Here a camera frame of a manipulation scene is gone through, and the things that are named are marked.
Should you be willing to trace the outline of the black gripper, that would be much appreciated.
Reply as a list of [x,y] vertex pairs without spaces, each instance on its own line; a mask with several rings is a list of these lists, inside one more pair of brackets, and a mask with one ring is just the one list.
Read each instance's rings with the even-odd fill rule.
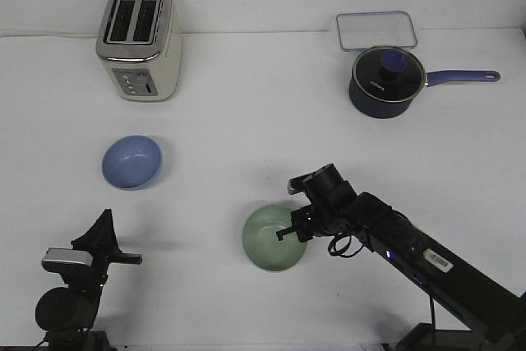
[[125,253],[119,246],[111,209],[105,209],[88,231],[72,241],[74,250],[88,252],[93,261],[85,279],[89,284],[106,284],[111,264],[140,265],[141,254]]
[[307,196],[308,206],[291,214],[292,225],[276,232],[277,239],[283,241],[289,234],[295,234],[299,242],[314,237],[329,237],[339,234],[356,235],[362,226],[344,209],[358,197],[348,181],[345,181],[333,164],[327,164],[313,172],[318,185],[318,193]]

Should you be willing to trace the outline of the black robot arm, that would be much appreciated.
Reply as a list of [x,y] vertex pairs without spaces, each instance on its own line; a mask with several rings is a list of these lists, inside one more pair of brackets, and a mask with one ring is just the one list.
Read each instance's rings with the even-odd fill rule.
[[525,298],[517,297],[451,250],[416,228],[402,213],[368,192],[357,194],[333,164],[292,178],[288,193],[303,193],[308,206],[291,214],[299,242],[331,239],[331,256],[349,258],[339,241],[357,239],[377,253],[429,298],[460,320],[466,330],[438,330],[420,323],[395,350],[523,350]]
[[108,268],[113,263],[139,265],[142,255],[119,248],[110,209],[71,245],[49,248],[41,261],[43,269],[59,274],[65,285],[40,298],[36,323],[45,331],[48,350],[114,350],[107,333],[93,329]]

